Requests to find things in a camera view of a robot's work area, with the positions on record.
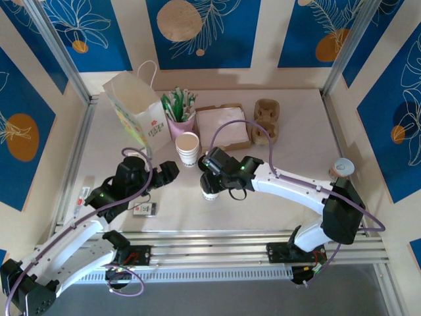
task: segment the orange circle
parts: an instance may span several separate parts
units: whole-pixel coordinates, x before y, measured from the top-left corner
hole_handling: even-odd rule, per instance
[[[349,30],[347,28],[342,28],[337,30],[334,34],[326,35],[317,45],[316,58],[325,63],[335,61],[337,54],[339,53],[338,46],[339,48],[342,47],[348,33]]]
[[[401,125],[393,127],[391,137],[395,144],[401,144],[405,140],[405,129]]]
[[[78,53],[84,54],[87,53],[89,47],[87,46],[87,44],[84,41],[74,41],[72,43],[72,47],[75,51],[77,51]]]
[[[31,161],[39,145],[37,123],[27,114],[15,114],[7,123],[6,130],[11,133],[6,140],[10,153],[20,161]]]

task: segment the white paper bag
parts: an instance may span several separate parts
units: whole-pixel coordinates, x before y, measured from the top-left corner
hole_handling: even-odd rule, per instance
[[[161,99],[143,80],[124,71],[103,87],[125,129],[148,156],[171,141]]]

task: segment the metal pole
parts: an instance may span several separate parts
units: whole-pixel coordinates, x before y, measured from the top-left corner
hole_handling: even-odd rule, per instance
[[[30,18],[34,21],[34,24],[38,28],[51,52],[54,54],[56,60],[59,62],[64,73],[73,83],[76,92],[82,100],[85,101],[86,106],[88,106],[91,99],[89,91],[82,78],[80,78],[76,65],[73,63],[73,60],[68,54],[60,36],[45,13],[41,2],[38,0],[23,0],[23,3]]]
[[[342,45],[341,51],[339,52],[333,66],[332,71],[329,74],[326,83],[322,88],[322,99],[328,96],[336,85],[337,80],[342,75],[343,70],[347,66],[349,59],[351,59],[355,49],[360,43],[368,25],[378,10],[382,0],[361,0],[365,4],[362,6],[361,12],[357,15],[351,31]]]

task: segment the cable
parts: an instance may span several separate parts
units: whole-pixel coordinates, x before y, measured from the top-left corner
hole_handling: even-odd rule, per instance
[[[145,284],[143,283],[143,281],[142,281],[141,277],[140,277],[139,275],[137,275],[136,273],[134,273],[134,271],[132,271],[132,270],[130,270],[130,269],[128,269],[128,268],[126,268],[126,267],[123,267],[123,266],[120,266],[120,265],[115,265],[115,264],[112,264],[112,263],[110,263],[110,264],[108,264],[108,265],[103,265],[103,267],[104,267],[104,268],[123,269],[123,270],[125,270],[127,273],[130,273],[133,277],[135,277],[136,279],[138,279],[138,280],[139,280],[139,282],[140,282],[140,284],[141,284],[141,288],[140,288],[140,291],[139,291],[139,292],[134,293],[134,294],[125,294],[125,293],[122,293],[122,292],[119,292],[119,291],[114,290],[114,289],[111,287],[111,280],[108,280],[108,282],[107,282],[107,286],[109,287],[110,292],[112,292],[112,293],[114,293],[114,294],[116,294],[116,295],[119,295],[119,296],[124,296],[124,297],[126,297],[126,298],[133,298],[133,297],[135,297],[135,296],[142,295],[143,291],[145,290]]]
[[[149,184],[152,181],[152,175],[153,175],[153,168],[152,168],[152,161],[150,160],[150,158],[148,156],[146,156],[143,152],[141,152],[141,150],[138,150],[136,148],[132,148],[132,147],[127,147],[124,148],[121,151],[121,154],[125,157],[127,157],[126,155],[126,151],[128,150],[132,150],[132,151],[136,151],[137,153],[139,153],[140,155],[143,156],[143,158],[145,158],[147,164],[149,165],[149,178],[147,179],[145,185],[135,194],[133,194],[132,196],[126,197],[125,199],[121,199],[120,201],[115,201],[112,202],[108,205],[104,205],[90,213],[88,213],[87,215],[83,216],[81,219],[77,220],[74,223],[74,226],[69,226],[67,227],[65,230],[58,232],[57,234],[58,237],[53,240],[47,247],[45,247],[44,250],[42,250],[36,257],[35,259],[32,260],[32,262],[23,270],[23,272],[19,275],[19,277],[17,278],[16,282],[13,284],[10,294],[9,296],[7,296],[7,300],[6,300],[6,306],[5,306],[5,316],[10,316],[10,307],[11,307],[11,302],[12,302],[12,298],[14,296],[14,293],[16,292],[19,284],[22,282],[23,278],[28,274],[28,272],[30,271],[30,269],[32,269],[32,267],[34,267],[34,265],[52,248],[54,247],[54,245],[56,245],[58,242],[60,242],[60,240],[63,239],[63,237],[65,237],[70,231],[74,230],[75,226],[78,226],[80,223],[84,222],[85,220],[87,220],[88,218],[98,214],[99,212],[102,212],[106,209],[110,209],[111,207],[132,201],[133,199],[139,197],[149,186]]]
[[[269,133],[263,127],[261,127],[259,124],[255,123],[255,122],[251,122],[250,120],[231,120],[230,122],[227,122],[227,123],[221,125],[216,130],[214,136],[212,137],[212,140],[210,141],[210,146],[209,146],[209,151],[208,152],[210,152],[211,149],[213,148],[213,144],[215,142],[216,136],[218,135],[219,131],[221,131],[221,129],[223,129],[225,126],[227,126],[229,124],[241,123],[241,122],[244,122],[246,124],[249,123],[249,124],[251,124],[253,126],[256,126],[257,128],[260,128],[264,132],[264,134],[266,135],[266,137],[268,138],[268,141],[269,141],[269,167],[270,167],[270,170],[272,171],[272,173],[276,176],[276,178],[281,178],[282,180],[286,180],[286,181],[292,182],[294,184],[298,184],[300,186],[304,186],[304,187],[309,188],[309,189],[312,189],[312,190],[317,190],[318,189],[318,186],[316,184],[308,183],[307,181],[299,180],[299,179],[296,179],[296,178],[292,178],[290,176],[285,176],[283,174],[278,174],[276,172],[276,169],[275,169],[275,167],[273,165],[273,162],[272,162],[273,143],[272,143],[272,140],[270,139]],[[350,199],[346,198],[345,196],[343,196],[343,195],[341,195],[341,194],[339,194],[337,192],[334,192],[332,190],[323,188],[323,187],[321,187],[321,190],[320,191],[323,192],[323,193],[325,193],[325,194],[328,194],[328,195],[332,195],[334,197],[337,197],[337,198],[341,199],[342,201],[344,201],[345,203],[348,203],[350,206],[352,206],[355,209],[357,209],[358,211],[360,211],[363,215],[365,215],[369,219],[373,220],[379,226],[379,227],[373,227],[373,228],[362,228],[360,230],[363,230],[365,232],[384,232],[386,230],[386,228],[383,225],[383,223],[381,221],[379,221],[375,216],[371,215],[367,210],[363,209],[361,206],[359,206],[355,202],[351,201]],[[336,254],[339,251],[340,247],[341,247],[341,244],[338,244],[337,245],[337,248],[334,251],[334,253],[332,254],[332,256],[325,262],[325,264],[323,264],[322,268],[320,268],[320,270],[318,272],[318,275],[325,268],[327,268],[328,265],[334,260],[334,257],[336,256]],[[312,282],[312,280],[314,280],[314,277],[310,281],[304,283],[304,285],[305,286],[308,286]]]
[[[335,251],[332,253],[332,255],[330,256],[330,258],[327,260],[327,262],[325,262],[323,264],[323,266],[320,268],[319,272],[316,273],[309,281],[304,281],[303,284],[305,287],[309,286],[309,284],[311,284],[312,282],[314,282],[315,278],[320,275],[320,273],[323,272],[324,269],[326,269],[328,267],[328,265],[334,260],[334,257],[336,256],[337,252],[339,251],[340,247],[342,244],[338,244]]]

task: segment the white paper cup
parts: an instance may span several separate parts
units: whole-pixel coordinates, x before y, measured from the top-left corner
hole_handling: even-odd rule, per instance
[[[202,193],[203,193],[203,197],[207,199],[208,201],[214,201],[219,196],[219,193],[215,193],[215,194],[204,193],[204,191],[202,191]]]
[[[192,132],[184,132],[177,136],[176,149],[184,166],[193,167],[196,165],[199,144],[199,138]]]
[[[353,162],[346,158],[339,158],[329,170],[331,178],[346,178],[351,176],[355,171]]]

